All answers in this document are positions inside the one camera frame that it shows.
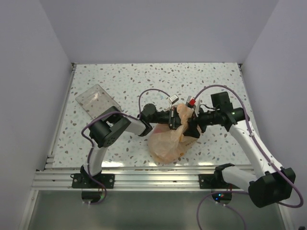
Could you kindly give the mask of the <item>orange translucent plastic bag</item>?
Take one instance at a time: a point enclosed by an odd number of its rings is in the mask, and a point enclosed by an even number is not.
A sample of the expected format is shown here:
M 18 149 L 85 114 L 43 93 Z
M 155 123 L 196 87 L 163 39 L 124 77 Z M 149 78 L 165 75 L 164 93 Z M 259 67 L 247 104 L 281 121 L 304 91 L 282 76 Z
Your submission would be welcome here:
M 188 119 L 192 117 L 193 109 L 183 103 L 175 107 L 181 118 L 181 126 L 171 130 L 168 125 L 157 124 L 148 139 L 149 153 L 158 163 L 169 164 L 176 161 L 198 140 L 198 138 L 183 135 L 188 126 Z

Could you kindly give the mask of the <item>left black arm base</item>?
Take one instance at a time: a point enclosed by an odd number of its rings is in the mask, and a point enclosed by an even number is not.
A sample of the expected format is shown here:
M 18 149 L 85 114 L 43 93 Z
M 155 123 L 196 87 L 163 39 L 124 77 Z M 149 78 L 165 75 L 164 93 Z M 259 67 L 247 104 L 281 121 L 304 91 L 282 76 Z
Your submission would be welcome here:
M 113 189 L 115 182 L 114 174 L 100 172 L 90 177 L 83 166 L 79 173 L 71 174 L 70 178 L 72 179 L 72 188 L 102 188 L 103 185 L 106 189 Z

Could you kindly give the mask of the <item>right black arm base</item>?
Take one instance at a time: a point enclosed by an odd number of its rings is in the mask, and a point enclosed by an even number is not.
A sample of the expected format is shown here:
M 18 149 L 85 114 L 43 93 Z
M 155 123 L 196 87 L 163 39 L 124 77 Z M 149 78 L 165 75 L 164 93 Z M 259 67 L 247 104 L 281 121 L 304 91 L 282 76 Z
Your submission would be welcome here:
M 199 174 L 198 178 L 200 189 L 238 189 L 237 186 L 226 183 L 222 177 L 222 170 L 233 166 L 234 164 L 227 163 L 215 167 L 213 173 Z

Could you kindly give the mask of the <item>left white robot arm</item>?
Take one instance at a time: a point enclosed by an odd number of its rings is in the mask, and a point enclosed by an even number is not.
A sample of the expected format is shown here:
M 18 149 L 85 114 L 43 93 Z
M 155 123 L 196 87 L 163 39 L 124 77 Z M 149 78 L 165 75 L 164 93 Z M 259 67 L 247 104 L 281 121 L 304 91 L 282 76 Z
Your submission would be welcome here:
M 158 111 L 154 104 L 148 103 L 137 118 L 112 106 L 84 127 L 81 135 L 90 141 L 91 149 L 82 166 L 82 173 L 85 173 L 83 183 L 89 188 L 97 187 L 100 182 L 98 174 L 102 171 L 101 164 L 107 148 L 124 132 L 140 137 L 148 135 L 153 129 L 152 124 L 164 124 L 170 129 L 177 129 L 181 125 L 181 119 L 175 107 Z

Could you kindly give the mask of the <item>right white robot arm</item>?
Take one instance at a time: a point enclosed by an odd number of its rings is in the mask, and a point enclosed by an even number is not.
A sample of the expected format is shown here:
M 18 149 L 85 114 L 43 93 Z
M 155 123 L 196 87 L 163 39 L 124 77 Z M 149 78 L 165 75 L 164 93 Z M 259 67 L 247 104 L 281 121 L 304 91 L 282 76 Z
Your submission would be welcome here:
M 225 188 L 232 184 L 249 194 L 257 207 L 265 207 L 288 199 L 295 182 L 292 168 L 284 168 L 268 151 L 262 140 L 255 133 L 245 110 L 234 108 L 227 92 L 211 95 L 213 110 L 205 112 L 193 98 L 188 98 L 186 105 L 194 109 L 189 119 L 189 132 L 200 127 L 201 133 L 207 126 L 220 125 L 237 141 L 249 159 L 254 174 L 247 173 L 232 163 L 215 167 L 210 184 L 214 188 Z

